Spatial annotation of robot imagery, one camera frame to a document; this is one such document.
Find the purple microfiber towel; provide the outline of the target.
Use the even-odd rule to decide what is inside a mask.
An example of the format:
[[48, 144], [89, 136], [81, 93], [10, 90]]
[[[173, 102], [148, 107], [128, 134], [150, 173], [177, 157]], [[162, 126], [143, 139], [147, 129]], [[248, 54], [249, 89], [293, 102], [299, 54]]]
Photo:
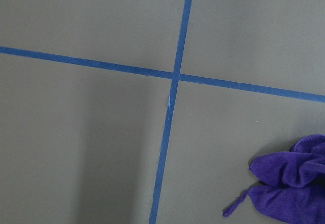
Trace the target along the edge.
[[324, 135], [302, 138], [289, 151], [256, 157], [249, 166], [261, 185], [224, 209], [230, 216], [250, 197], [256, 210], [285, 223], [324, 223]]

